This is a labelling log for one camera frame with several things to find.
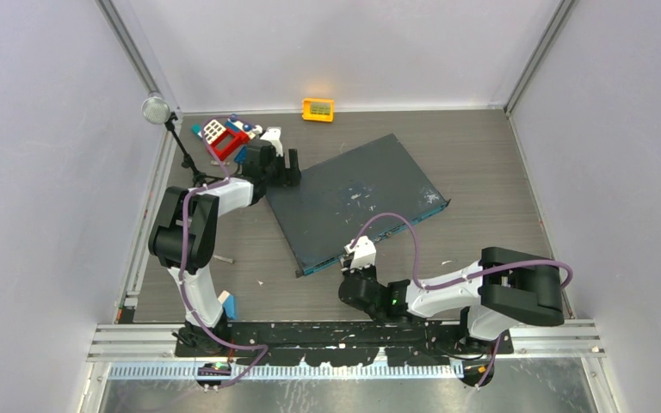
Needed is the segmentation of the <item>red toy brick frame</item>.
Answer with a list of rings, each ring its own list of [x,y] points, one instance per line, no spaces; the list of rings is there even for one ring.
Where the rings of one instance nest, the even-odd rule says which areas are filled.
[[[209,147],[220,161],[225,161],[235,150],[249,141],[250,139],[247,135],[227,129],[225,134],[209,145]]]

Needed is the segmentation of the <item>dark grey network switch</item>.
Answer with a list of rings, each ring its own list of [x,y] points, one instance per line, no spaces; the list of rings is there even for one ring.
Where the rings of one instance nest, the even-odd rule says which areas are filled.
[[[299,277],[338,262],[362,231],[379,242],[443,211],[448,199],[394,134],[307,168],[266,194]]]

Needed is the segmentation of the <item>blue white wedge block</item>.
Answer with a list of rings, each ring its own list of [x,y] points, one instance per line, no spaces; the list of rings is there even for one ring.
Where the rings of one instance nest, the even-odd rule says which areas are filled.
[[[228,291],[223,291],[219,295],[218,301],[222,304],[222,308],[226,316],[231,320],[235,320],[237,318],[237,306],[236,306],[235,296],[229,293]]]

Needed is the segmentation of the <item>white window toy brick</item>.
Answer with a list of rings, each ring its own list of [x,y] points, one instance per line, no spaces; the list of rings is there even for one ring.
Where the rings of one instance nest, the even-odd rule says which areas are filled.
[[[222,122],[213,119],[202,127],[200,130],[200,136],[208,145],[211,145],[217,139],[221,138],[226,131],[227,129]]]

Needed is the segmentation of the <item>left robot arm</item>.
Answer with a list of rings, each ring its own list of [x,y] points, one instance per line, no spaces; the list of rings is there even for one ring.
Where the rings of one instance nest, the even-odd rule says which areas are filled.
[[[165,190],[151,229],[148,249],[176,283],[185,310],[185,324],[176,336],[188,347],[210,356],[233,345],[228,316],[211,276],[218,221],[224,215],[255,205],[270,187],[297,187],[299,153],[280,152],[266,139],[252,139],[237,174],[192,188]]]

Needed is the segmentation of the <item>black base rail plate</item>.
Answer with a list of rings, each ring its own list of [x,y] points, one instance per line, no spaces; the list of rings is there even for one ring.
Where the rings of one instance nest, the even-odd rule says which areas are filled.
[[[464,338],[455,321],[377,324],[362,321],[232,322],[220,325],[219,344],[195,326],[174,332],[178,357],[225,357],[248,366],[264,344],[268,352],[260,366],[368,366],[384,355],[392,367],[440,366],[451,358],[478,360],[493,344]]]

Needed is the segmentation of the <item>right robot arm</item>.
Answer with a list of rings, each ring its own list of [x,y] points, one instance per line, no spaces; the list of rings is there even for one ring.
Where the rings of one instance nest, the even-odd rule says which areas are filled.
[[[457,342],[478,353],[518,324],[555,327],[564,322],[562,291],[572,278],[563,262],[499,247],[455,272],[424,280],[379,282],[375,248],[360,259],[350,250],[338,298],[375,322],[421,322],[441,312],[460,311]]]

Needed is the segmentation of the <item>blue white toy brick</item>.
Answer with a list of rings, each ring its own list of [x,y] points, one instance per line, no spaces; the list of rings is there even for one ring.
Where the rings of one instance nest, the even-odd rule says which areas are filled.
[[[225,122],[225,127],[233,131],[241,132],[249,137],[249,139],[255,139],[262,136],[264,129],[262,126],[249,123],[241,119],[236,114],[231,114],[227,121]]]

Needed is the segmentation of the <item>silver SFP module front left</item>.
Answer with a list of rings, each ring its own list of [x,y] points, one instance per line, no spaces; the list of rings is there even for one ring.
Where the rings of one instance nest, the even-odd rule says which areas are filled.
[[[235,260],[232,259],[232,258],[225,257],[225,256],[218,256],[218,255],[213,255],[213,259],[216,259],[220,262],[226,262],[226,263],[229,263],[229,264],[234,264],[234,262],[235,262]]]

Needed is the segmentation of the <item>small blue toy brick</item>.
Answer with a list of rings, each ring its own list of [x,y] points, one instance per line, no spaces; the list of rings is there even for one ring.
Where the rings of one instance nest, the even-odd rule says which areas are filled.
[[[247,146],[244,146],[234,157],[233,161],[236,165],[244,165],[246,159],[247,159]]]

